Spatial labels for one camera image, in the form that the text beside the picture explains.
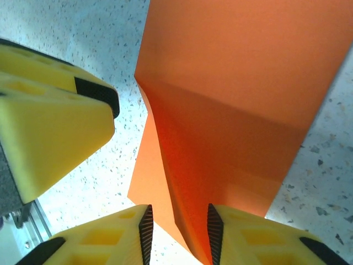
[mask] floor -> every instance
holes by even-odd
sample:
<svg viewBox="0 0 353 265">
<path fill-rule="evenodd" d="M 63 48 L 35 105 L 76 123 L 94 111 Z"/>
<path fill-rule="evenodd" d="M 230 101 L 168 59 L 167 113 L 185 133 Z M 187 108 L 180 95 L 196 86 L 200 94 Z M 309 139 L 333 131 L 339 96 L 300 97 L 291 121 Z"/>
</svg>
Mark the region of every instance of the floor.
<svg viewBox="0 0 353 265">
<path fill-rule="evenodd" d="M 0 0 L 0 38 L 69 61 L 115 86 L 111 141 L 39 198 L 53 233 L 128 208 L 147 111 L 133 78 L 146 0 Z M 318 235 L 353 264 L 353 52 L 267 218 Z M 199 264 L 156 226 L 151 264 Z"/>
</svg>

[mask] orange foam block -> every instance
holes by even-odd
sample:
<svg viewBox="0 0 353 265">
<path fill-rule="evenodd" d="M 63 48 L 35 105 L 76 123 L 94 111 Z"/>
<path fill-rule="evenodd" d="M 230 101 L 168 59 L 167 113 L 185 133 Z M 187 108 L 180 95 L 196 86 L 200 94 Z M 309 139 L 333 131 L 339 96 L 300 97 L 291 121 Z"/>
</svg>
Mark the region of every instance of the orange foam block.
<svg viewBox="0 0 353 265">
<path fill-rule="evenodd" d="M 210 264 L 208 203 L 266 214 L 352 40 L 351 0 L 151 0 L 129 197 Z"/>
</svg>

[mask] yellow gripper pad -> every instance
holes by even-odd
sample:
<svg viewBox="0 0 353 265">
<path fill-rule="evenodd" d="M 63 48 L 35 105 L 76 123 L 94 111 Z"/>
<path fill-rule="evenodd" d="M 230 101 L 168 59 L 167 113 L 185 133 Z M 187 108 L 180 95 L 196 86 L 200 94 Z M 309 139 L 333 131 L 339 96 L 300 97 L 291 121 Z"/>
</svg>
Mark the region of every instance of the yellow gripper pad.
<svg viewBox="0 0 353 265">
<path fill-rule="evenodd" d="M 4 39 L 0 58 L 1 72 L 106 102 L 114 118 L 119 114 L 115 88 L 69 62 Z"/>
<path fill-rule="evenodd" d="M 63 231 L 17 265 L 148 265 L 152 233 L 152 206 L 137 205 Z"/>
<path fill-rule="evenodd" d="M 88 72 L 0 40 L 0 151 L 23 204 L 114 134 L 116 90 Z"/>
<path fill-rule="evenodd" d="M 208 206 L 213 265 L 348 265 L 309 232 L 223 205 Z"/>
</svg>

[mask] gray foam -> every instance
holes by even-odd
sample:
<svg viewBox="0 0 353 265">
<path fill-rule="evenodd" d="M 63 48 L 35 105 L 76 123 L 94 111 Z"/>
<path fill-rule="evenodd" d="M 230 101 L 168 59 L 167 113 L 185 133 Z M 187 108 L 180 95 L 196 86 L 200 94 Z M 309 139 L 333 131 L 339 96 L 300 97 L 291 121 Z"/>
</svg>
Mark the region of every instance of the gray foam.
<svg viewBox="0 0 353 265">
<path fill-rule="evenodd" d="M 0 144 L 0 216 L 18 210 L 22 206 L 20 194 Z"/>
</svg>

